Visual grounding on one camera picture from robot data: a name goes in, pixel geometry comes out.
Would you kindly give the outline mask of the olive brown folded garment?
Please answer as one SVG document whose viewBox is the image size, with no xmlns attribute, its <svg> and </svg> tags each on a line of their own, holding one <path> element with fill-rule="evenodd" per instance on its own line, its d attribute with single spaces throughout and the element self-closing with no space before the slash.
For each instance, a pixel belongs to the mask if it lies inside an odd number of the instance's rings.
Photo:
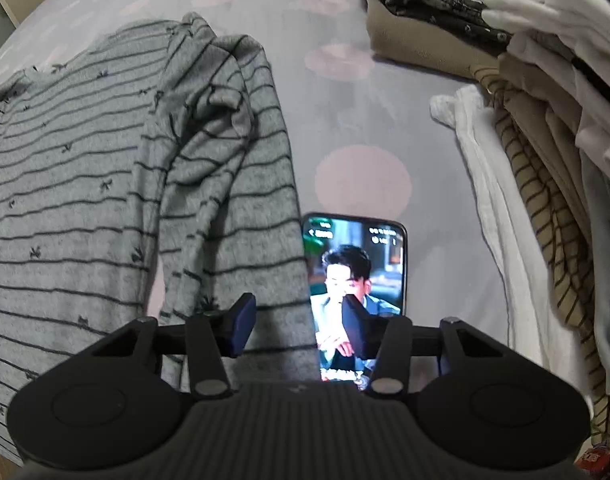
<svg viewBox="0 0 610 480">
<path fill-rule="evenodd" d="M 366 0 L 366 28 L 378 58 L 473 78 L 476 67 L 497 67 L 497 58 L 433 24 L 392 14 L 379 0 Z"/>
</svg>

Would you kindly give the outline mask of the white thin cloth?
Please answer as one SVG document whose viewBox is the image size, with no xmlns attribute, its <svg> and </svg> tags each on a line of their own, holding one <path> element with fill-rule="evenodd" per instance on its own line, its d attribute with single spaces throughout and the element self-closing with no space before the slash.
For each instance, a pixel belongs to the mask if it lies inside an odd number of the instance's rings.
<svg viewBox="0 0 610 480">
<path fill-rule="evenodd" d="M 467 166 L 484 240 L 504 283 L 507 346 L 588 396 L 578 336 L 555 311 L 546 261 L 494 127 L 495 110 L 470 84 L 452 96 L 432 96 L 430 113 L 455 131 Z"/>
</svg>

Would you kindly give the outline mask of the white folded garment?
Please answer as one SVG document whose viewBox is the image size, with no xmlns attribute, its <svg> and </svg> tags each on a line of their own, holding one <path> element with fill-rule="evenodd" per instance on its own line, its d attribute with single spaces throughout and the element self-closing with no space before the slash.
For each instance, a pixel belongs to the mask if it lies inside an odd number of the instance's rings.
<svg viewBox="0 0 610 480">
<path fill-rule="evenodd" d="M 493 28 L 555 35 L 610 88 L 609 0 L 483 0 Z"/>
</svg>

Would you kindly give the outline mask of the tan striped folded garment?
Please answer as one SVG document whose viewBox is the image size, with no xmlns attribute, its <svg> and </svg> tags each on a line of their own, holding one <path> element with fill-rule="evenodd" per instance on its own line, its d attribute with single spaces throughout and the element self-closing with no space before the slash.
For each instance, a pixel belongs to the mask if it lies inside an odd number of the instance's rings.
<svg viewBox="0 0 610 480">
<path fill-rule="evenodd" d="M 578 348 L 593 403 L 592 436 L 610 448 L 610 394 L 594 334 L 595 283 L 590 217 L 583 204 L 578 150 L 572 131 L 580 111 L 548 76 L 533 65 L 510 80 L 496 67 L 473 68 L 491 95 L 495 130 L 530 217 L 548 270 L 559 320 L 580 337 Z"/>
</svg>

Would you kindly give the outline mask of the grey striped bow shirt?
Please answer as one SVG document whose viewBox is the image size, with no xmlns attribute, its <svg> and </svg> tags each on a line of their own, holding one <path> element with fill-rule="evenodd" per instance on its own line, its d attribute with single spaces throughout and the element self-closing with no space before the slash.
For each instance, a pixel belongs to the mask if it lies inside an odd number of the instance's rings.
<svg viewBox="0 0 610 480">
<path fill-rule="evenodd" d="M 319 375 L 292 154 L 264 48 L 132 23 L 0 86 L 0 455 L 20 388 L 145 312 L 258 315 L 236 384 Z"/>
</svg>

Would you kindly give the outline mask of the grey pink-dotted bed sheet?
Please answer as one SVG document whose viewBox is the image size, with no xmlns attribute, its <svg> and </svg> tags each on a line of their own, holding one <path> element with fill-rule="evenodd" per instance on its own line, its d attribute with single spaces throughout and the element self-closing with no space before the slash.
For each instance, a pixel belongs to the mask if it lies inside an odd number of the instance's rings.
<svg viewBox="0 0 610 480">
<path fill-rule="evenodd" d="M 363 0 L 36 0 L 19 18 L 7 10 L 0 2 L 0 80 L 65 62 L 144 18 L 194 11 L 219 35 L 253 36 L 273 66 L 303 211 L 401 222 L 408 315 L 422 325 L 454 315 L 507 337 L 503 281 L 456 136 L 430 116 L 432 96 L 460 81 L 375 58 Z"/>
</svg>

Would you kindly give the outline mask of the smartphone with lit screen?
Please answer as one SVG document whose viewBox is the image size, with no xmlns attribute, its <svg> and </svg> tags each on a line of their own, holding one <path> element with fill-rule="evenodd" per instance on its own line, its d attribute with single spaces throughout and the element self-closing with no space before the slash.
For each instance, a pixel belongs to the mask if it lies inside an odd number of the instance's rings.
<svg viewBox="0 0 610 480">
<path fill-rule="evenodd" d="M 349 342 L 342 300 L 352 295 L 379 316 L 405 312 L 407 232 L 395 221 L 311 212 L 302 236 L 321 378 L 365 389 L 375 362 Z"/>
</svg>

